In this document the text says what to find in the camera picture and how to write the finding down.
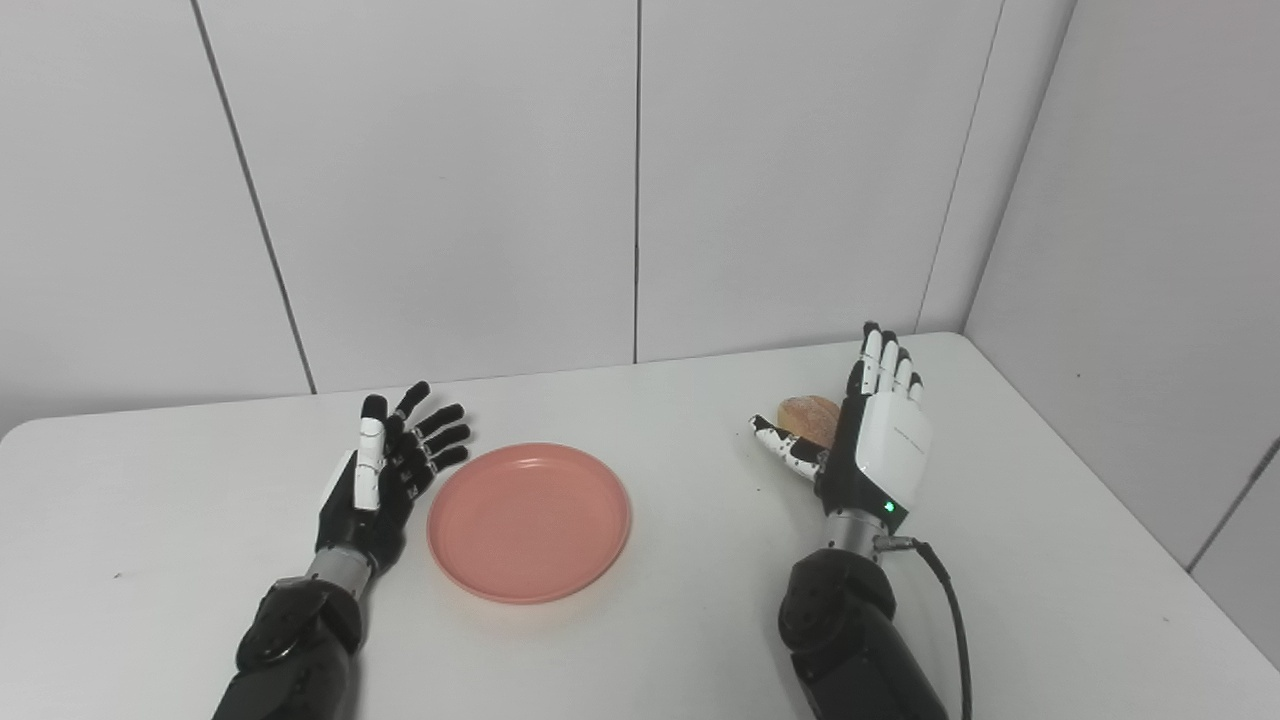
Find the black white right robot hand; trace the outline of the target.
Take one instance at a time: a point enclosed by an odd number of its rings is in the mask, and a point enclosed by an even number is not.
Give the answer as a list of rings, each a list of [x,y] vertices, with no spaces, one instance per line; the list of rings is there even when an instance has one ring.
[[[923,389],[899,337],[867,322],[829,445],[760,415],[750,427],[786,468],[813,483],[824,515],[860,511],[896,532],[916,502],[931,452]]]

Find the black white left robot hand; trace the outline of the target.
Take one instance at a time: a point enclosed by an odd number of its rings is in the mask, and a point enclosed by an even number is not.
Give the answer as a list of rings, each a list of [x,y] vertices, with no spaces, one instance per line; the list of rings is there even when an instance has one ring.
[[[381,395],[364,400],[356,446],[340,460],[320,507],[317,551],[353,550],[376,574],[399,560],[417,500],[438,477],[468,459],[465,443],[471,429],[462,405],[412,420],[430,393],[431,386],[420,380],[394,407]]]

